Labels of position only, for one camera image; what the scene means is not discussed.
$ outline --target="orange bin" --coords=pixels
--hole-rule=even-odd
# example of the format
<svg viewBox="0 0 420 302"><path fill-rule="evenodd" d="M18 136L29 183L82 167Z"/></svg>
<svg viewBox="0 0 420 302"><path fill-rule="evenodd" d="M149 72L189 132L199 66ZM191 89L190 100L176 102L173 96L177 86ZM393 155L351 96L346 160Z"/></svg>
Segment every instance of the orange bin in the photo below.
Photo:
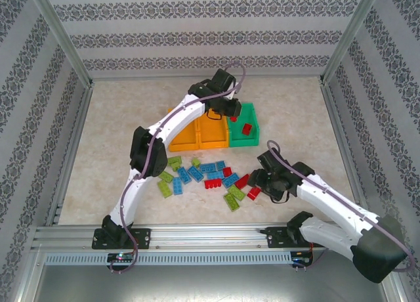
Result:
<svg viewBox="0 0 420 302"><path fill-rule="evenodd" d="M198 118L198 143L200 149L228 148L229 128L225 116L215 114L213 110Z"/></svg>
<svg viewBox="0 0 420 302"><path fill-rule="evenodd" d="M198 119L186 126L169 144L170 152L198 150Z"/></svg>
<svg viewBox="0 0 420 302"><path fill-rule="evenodd" d="M199 149L228 148L229 129L226 117L215 114L202 115L184 128L169 144L170 152Z"/></svg>

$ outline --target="green lego brick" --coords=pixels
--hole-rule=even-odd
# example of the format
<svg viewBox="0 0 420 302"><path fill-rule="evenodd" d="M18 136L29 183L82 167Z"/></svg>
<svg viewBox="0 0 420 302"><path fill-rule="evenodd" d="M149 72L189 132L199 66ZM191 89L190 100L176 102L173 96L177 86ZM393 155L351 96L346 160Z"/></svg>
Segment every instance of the green lego brick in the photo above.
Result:
<svg viewBox="0 0 420 302"><path fill-rule="evenodd" d="M173 156L172 158L168 158L168 165L172 165L175 162L178 162L179 165L181 165L182 164L181 156Z"/></svg>
<svg viewBox="0 0 420 302"><path fill-rule="evenodd" d="M242 201L246 196L245 193L235 185L229 187L228 192L231 193L239 201Z"/></svg>
<svg viewBox="0 0 420 302"><path fill-rule="evenodd" d="M231 193L226 194L223 196L224 200L226 200L226 203L228 204L230 210L234 212L235 210L238 210L240 208L238 202L236 201L234 195Z"/></svg>
<svg viewBox="0 0 420 302"><path fill-rule="evenodd" d="M157 182L157 187L159 187L159 190L162 193L163 197L168 198L170 195L172 195L172 191L165 181L162 180L160 182Z"/></svg>
<svg viewBox="0 0 420 302"><path fill-rule="evenodd" d="M170 183L173 180L173 176L168 172L163 171L161 175L159 175L160 179L163 179L165 182Z"/></svg>
<svg viewBox="0 0 420 302"><path fill-rule="evenodd" d="M179 162L173 162L173 163L171 164L171 167L172 167L172 170L173 170L174 172L176 172L176 171L178 171L178 169L181 167L181 164L180 164Z"/></svg>
<svg viewBox="0 0 420 302"><path fill-rule="evenodd" d="M199 160L199 159L194 158L194 159L192 159L191 164L192 164L193 166L195 166L195 167L199 167L199 166L200 166L200 164L201 164L201 162L200 162L200 160Z"/></svg>

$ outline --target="lego brick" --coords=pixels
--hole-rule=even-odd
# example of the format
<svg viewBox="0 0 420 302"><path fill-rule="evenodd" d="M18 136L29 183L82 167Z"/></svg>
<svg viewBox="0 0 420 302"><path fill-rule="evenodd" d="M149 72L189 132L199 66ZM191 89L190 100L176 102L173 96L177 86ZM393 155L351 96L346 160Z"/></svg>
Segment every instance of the lego brick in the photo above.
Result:
<svg viewBox="0 0 420 302"><path fill-rule="evenodd" d="M229 187L228 192L231 193L239 201L242 201L246 196L246 193L244 193L235 185L232 185L231 187Z"/></svg>
<svg viewBox="0 0 420 302"><path fill-rule="evenodd" d="M228 204L230 210L234 212L235 210L238 210L240 208L238 202L236 201L235 197L229 193L223 196L224 200Z"/></svg>
<svg viewBox="0 0 420 302"><path fill-rule="evenodd" d="M200 162L199 159L194 158L194 159L192 159L191 164L192 164L192 166L199 167L201 162Z"/></svg>
<svg viewBox="0 0 420 302"><path fill-rule="evenodd" d="M224 187L229 188L231 187L237 180L239 179L238 174L233 173L231 176L222 180Z"/></svg>
<svg viewBox="0 0 420 302"><path fill-rule="evenodd" d="M188 184L191 181L191 177L188 175L184 167L178 169L177 173L184 184Z"/></svg>
<svg viewBox="0 0 420 302"><path fill-rule="evenodd" d="M196 182L201 182L201 180L204 178L204 175L201 174L200 171L198 171L197 167L192 166L187 170L188 174L192 176L193 179L196 180Z"/></svg>
<svg viewBox="0 0 420 302"><path fill-rule="evenodd" d="M212 173L216 171L216 163L201 164L199 170L202 173Z"/></svg>
<svg viewBox="0 0 420 302"><path fill-rule="evenodd" d="M182 194L182 181L179 177L173 179L173 194L181 195Z"/></svg>
<svg viewBox="0 0 420 302"><path fill-rule="evenodd" d="M224 161L218 161L216 162L216 169L217 171L223 171L223 169L226 167L224 164Z"/></svg>
<svg viewBox="0 0 420 302"><path fill-rule="evenodd" d="M209 179L208 181L204 181L204 187L205 189L209 188L216 188L222 186L222 180L221 179Z"/></svg>
<svg viewBox="0 0 420 302"><path fill-rule="evenodd" d="M222 171L207 173L207 179L224 179Z"/></svg>
<svg viewBox="0 0 420 302"><path fill-rule="evenodd" d="M236 183L235 186L238 187L239 189L242 189L243 187L247 186L248 183L248 179L249 179L249 174L244 175L243 177L241 177Z"/></svg>
<svg viewBox="0 0 420 302"><path fill-rule="evenodd" d="M157 182L157 187L159 187L163 197L168 198L170 195L172 195L171 189L168 187L168 184L164 180Z"/></svg>
<svg viewBox="0 0 420 302"><path fill-rule="evenodd" d="M223 175L224 177L229 177L232 175L232 169L230 167L225 167L223 169Z"/></svg>
<svg viewBox="0 0 420 302"><path fill-rule="evenodd" d="M171 164L171 167L172 167L172 170L173 170L174 172L176 172L176 171L178 171L178 169L181 167L181 164L180 164L179 162L173 162L173 163Z"/></svg>
<svg viewBox="0 0 420 302"><path fill-rule="evenodd" d="M172 165L175 162L178 162L179 165L181 165L182 164L181 156L173 156L172 158L168 158L168 165Z"/></svg>
<svg viewBox="0 0 420 302"><path fill-rule="evenodd" d="M242 133L246 136L249 136L249 134L251 133L251 129L252 129L252 125L246 123L245 125L243 125Z"/></svg>
<svg viewBox="0 0 420 302"><path fill-rule="evenodd" d="M173 176L171 174L169 174L166 171L163 171L160 175L159 175L160 179L163 179L165 182L170 183L173 180Z"/></svg>
<svg viewBox="0 0 420 302"><path fill-rule="evenodd" d="M261 189L258 187L253 187L249 193L248 193L248 197L250 197L252 200L255 200L255 198L258 196L258 194L261 192Z"/></svg>

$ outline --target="wallpaper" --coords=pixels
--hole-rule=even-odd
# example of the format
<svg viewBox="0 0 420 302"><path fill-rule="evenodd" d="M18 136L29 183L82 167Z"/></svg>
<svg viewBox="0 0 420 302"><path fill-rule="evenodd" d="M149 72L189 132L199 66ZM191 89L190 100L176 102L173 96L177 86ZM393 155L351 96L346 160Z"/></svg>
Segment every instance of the wallpaper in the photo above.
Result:
<svg viewBox="0 0 420 302"><path fill-rule="evenodd" d="M320 75L360 0L50 0L93 78Z"/></svg>
<svg viewBox="0 0 420 302"><path fill-rule="evenodd" d="M44 225L84 88L33 0L0 0L0 301Z"/></svg>
<svg viewBox="0 0 420 302"><path fill-rule="evenodd" d="M329 83L370 210L402 225L420 301L420 0L376 0Z"/></svg>

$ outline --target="wire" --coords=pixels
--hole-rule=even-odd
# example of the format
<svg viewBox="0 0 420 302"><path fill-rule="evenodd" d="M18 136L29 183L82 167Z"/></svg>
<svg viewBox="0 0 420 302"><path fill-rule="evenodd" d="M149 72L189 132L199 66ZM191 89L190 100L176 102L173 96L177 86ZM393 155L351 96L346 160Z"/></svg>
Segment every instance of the wire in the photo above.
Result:
<svg viewBox="0 0 420 302"><path fill-rule="evenodd" d="M277 154L275 153L275 151L273 150L273 148L270 146L271 144L273 144L278 153L280 153L280 146L278 145L278 143L276 141L273 140L269 140L267 141L267 147L268 150L270 151L270 153L275 157L275 159L277 161L279 161L286 169L288 169L290 172L296 174L297 176L299 176L301 179L307 181L308 183L314 185L315 187L325 191L326 194L329 194L332 198L334 198L335 200L337 200L340 204L344 205L346 208L348 208L351 212L353 212L355 215L357 215L358 217L361 218L361 220L366 221L367 223L369 223L371 226L375 227L377 230L379 230L380 232L382 232L385 236L387 236L389 239L391 239L400 249L402 249L404 251L404 253L407 254L407 256L409 257L409 261L410 261L410 265L406 268L402 268L402 269L394 269L394 272L407 272L409 270L412 270L415 266L415 259L413 254L408 250L408 248L401 243L395 236L393 236L391 233L389 233L387 230L385 230L383 227L381 227L380 225L378 225L377 223L373 222L371 219L369 219L368 217L365 217L363 214L361 214L357 209L354 209L353 207L351 207L350 205L348 205L340 196L336 195L335 193L333 193L330 190L325 190L325 188L323 186L321 186L320 184L318 184L317 182L314 182L313 180L309 179L308 177L304 176L302 173L298 172L297 170L293 169L290 165L286 164L285 162L282 161L282 159L280 159Z"/></svg>
<svg viewBox="0 0 420 302"><path fill-rule="evenodd" d="M316 265L316 264L318 264L319 262L320 262L320 260L321 260L321 258L324 256L324 254L327 252L329 250L329 248L325 248L325 250L323 250L322 251L322 253L321 253L321 255L318 257L318 259L317 260L315 260L312 264L310 264L309 266L305 266L304 264L301 264L301 263L298 263L298 262L296 262L296 261L294 261L293 259L293 264L294 265L297 265L297 266L299 266L299 267L301 267L301 268L305 268L305 270L306 269L310 269L310 268L312 268L314 265Z"/></svg>
<svg viewBox="0 0 420 302"><path fill-rule="evenodd" d="M212 117L210 117L209 116L209 112L210 111L207 111L207 118L209 118L209 119L211 119L211 120L222 120L222 115L220 115L220 114L218 114L220 117L219 118L212 118Z"/></svg>
<svg viewBox="0 0 420 302"><path fill-rule="evenodd" d="M152 139L150 139L149 149L147 151L146 161L144 162L143 170L141 171L141 174L136 174L133 177L133 179L131 179L131 181L127 184L127 186L125 187L125 189L123 191L123 194L121 195L121 200L119 202L119 218L121 219L121 224L123 225L123 228L124 228L125 232L129 236L130 240L133 242L134 252L135 252L135 258L131 261L131 264L129 266L127 266L127 268L125 268L123 270L114 270L112 268L112 265L115 262L117 262L117 261L112 261L111 264L110 264L110 270L111 270L111 272L117 272L118 274L122 274L122 273L127 272L130 269L132 269L134 267L135 263L137 262L137 258L138 258L138 246L137 246L137 242L136 242L134 236L131 234L130 230L128 229L127 225L125 224L125 220L124 220L124 213L123 213L124 198L125 198L125 195L127 194L128 189L130 188L130 186L135 181L139 181L139 180L143 179L144 174L146 174L146 170L147 170L147 168L149 166L149 163L150 163L150 156L152 155L153 143L155 142L156 137L162 131L162 129L165 127L165 125L167 124L167 122L169 120L171 120L172 117L174 117L181 110L184 110L187 106L193 105L193 104L195 104L197 102L202 102L204 100L211 100L212 98L225 97L225 96L229 95L232 92L238 93L239 90L241 89L242 83L243 83L243 81L245 79L246 69L245 69L245 66L243 64L241 64L239 62L233 62L233 63L227 65L227 67L225 68L225 70L227 70L227 69L229 69L229 68L231 68L233 66L240 66L242 68L242 77L241 77L240 81L233 86L233 88L227 90L226 92L220 93L220 94L210 95L208 97L197 98L196 100L192 100L191 102L188 102L188 103L184 104L183 106L180 106L176 110L173 110L168 115L168 117L160 124L159 128L156 129L156 132L153 134Z"/></svg>
<svg viewBox="0 0 420 302"><path fill-rule="evenodd" d="M270 196L270 199L271 199L271 202L273 203L273 204L285 204L286 202L288 202L289 201L289 198L290 198L290 192L287 192L287 194L286 194L286 200L284 201L284 202L278 202L278 201L276 201L272 196Z"/></svg>

